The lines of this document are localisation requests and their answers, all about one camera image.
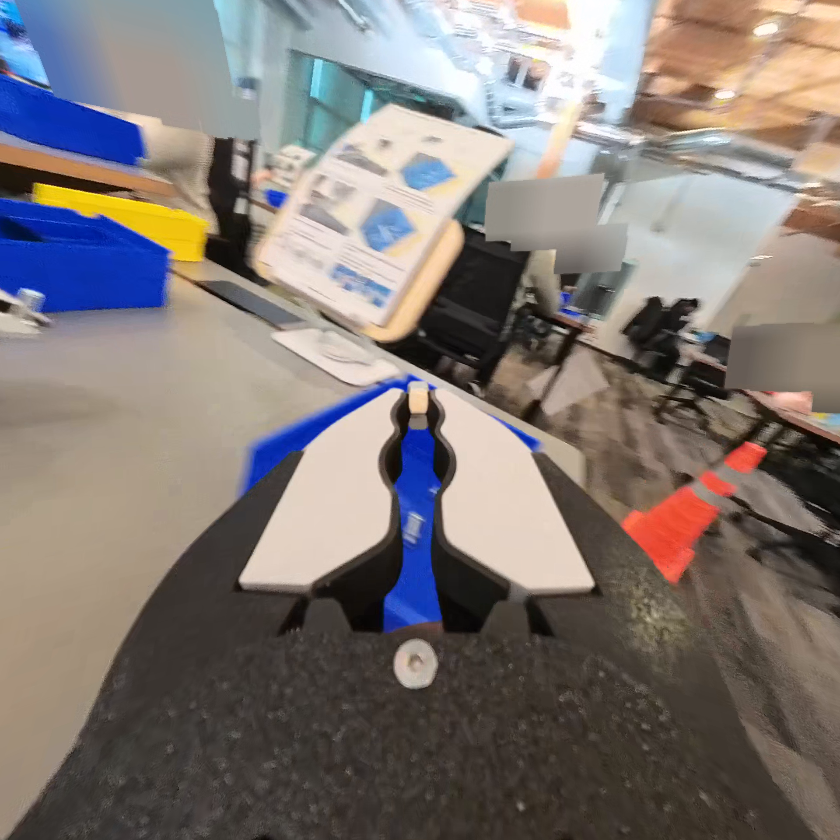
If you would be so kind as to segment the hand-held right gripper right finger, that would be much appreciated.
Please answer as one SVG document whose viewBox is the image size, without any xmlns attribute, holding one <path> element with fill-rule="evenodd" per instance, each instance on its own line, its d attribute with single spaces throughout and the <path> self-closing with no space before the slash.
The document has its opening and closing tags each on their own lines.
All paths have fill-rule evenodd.
<svg viewBox="0 0 840 840">
<path fill-rule="evenodd" d="M 437 591 L 459 605 L 596 588 L 535 454 L 497 418 L 434 391 Z"/>
</svg>

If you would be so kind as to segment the orange traffic cone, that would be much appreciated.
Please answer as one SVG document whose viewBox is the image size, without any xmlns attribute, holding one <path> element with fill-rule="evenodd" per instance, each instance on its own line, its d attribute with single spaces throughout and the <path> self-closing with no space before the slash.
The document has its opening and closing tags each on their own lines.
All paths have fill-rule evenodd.
<svg viewBox="0 0 840 840">
<path fill-rule="evenodd" d="M 767 452 L 755 443 L 742 444 L 655 507 L 626 516 L 623 530 L 668 583 L 679 582 L 694 559 L 697 541 L 735 501 Z"/>
</svg>

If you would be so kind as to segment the wooden rear table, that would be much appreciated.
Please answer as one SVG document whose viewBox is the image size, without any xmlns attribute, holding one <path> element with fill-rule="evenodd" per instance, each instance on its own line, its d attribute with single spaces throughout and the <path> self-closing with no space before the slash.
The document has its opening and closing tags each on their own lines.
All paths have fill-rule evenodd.
<svg viewBox="0 0 840 840">
<path fill-rule="evenodd" d="M 1 163 L 65 179 L 115 187 L 118 190 L 140 191 L 155 196 L 176 194 L 176 189 L 170 181 L 142 167 L 52 149 L 5 132 L 1 132 Z"/>
</svg>

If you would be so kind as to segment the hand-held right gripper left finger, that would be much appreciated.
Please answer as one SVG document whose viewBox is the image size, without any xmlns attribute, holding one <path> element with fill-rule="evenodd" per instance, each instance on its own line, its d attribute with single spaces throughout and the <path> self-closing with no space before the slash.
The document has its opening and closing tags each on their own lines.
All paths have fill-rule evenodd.
<svg viewBox="0 0 840 840">
<path fill-rule="evenodd" d="M 388 455 L 402 442 L 403 390 L 345 414 L 301 452 L 238 585 L 314 595 L 354 561 L 385 546 L 399 505 Z"/>
</svg>

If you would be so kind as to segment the blue bin with black divider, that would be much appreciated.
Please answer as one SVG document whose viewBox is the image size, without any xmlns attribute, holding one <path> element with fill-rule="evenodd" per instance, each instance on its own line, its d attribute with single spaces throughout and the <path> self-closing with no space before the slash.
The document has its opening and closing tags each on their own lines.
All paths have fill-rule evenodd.
<svg viewBox="0 0 840 840">
<path fill-rule="evenodd" d="M 170 258 L 104 216 L 3 198 L 1 289 L 44 297 L 43 312 L 164 308 Z"/>
</svg>

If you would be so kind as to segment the yellow plastic bin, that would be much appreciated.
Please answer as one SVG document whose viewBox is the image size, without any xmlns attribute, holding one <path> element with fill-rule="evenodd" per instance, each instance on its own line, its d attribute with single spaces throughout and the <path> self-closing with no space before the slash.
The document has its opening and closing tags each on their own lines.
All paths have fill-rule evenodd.
<svg viewBox="0 0 840 840">
<path fill-rule="evenodd" d="M 104 216 L 167 249 L 173 260 L 200 263 L 205 258 L 208 222 L 181 209 L 36 183 L 35 203 L 69 209 L 82 216 Z"/>
</svg>

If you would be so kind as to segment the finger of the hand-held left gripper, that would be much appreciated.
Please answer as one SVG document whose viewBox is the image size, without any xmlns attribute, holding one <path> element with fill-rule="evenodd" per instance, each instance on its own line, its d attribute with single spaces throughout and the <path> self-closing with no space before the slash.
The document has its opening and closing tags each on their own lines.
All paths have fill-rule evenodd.
<svg viewBox="0 0 840 840">
<path fill-rule="evenodd" d="M 20 290 L 14 296 L 1 291 L 1 333 L 39 333 L 52 326 L 43 308 L 46 297 L 36 290 Z"/>
</svg>

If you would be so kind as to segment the black flat pad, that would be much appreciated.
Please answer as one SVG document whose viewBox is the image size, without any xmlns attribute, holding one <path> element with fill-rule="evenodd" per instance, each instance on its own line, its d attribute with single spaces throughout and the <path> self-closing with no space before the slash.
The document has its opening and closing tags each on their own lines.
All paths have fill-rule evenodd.
<svg viewBox="0 0 840 840">
<path fill-rule="evenodd" d="M 248 314 L 279 332 L 314 329 L 320 321 L 295 313 L 280 305 L 274 298 L 262 297 L 254 288 L 244 287 L 232 280 L 198 280 L 194 285 L 227 305 Z"/>
</svg>

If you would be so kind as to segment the instruction board on white stand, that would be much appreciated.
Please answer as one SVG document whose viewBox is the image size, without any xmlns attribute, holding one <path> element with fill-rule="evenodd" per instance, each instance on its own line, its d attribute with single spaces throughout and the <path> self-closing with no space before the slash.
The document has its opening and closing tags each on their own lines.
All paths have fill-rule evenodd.
<svg viewBox="0 0 840 840">
<path fill-rule="evenodd" d="M 341 383 L 396 376 L 377 349 L 408 338 L 454 267 L 457 213 L 514 143 L 395 104 L 357 123 L 306 170 L 253 265 L 306 309 L 273 340 Z"/>
</svg>

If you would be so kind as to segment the black mesh office chair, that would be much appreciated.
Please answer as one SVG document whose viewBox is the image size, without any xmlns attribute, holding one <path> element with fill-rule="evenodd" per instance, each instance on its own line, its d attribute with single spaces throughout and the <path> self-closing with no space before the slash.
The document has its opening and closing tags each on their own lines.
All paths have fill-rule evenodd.
<svg viewBox="0 0 840 840">
<path fill-rule="evenodd" d="M 701 306 L 698 298 L 681 298 L 656 318 L 649 318 L 627 337 L 633 346 L 629 369 L 653 382 L 666 383 L 680 356 L 680 334 Z"/>
</svg>

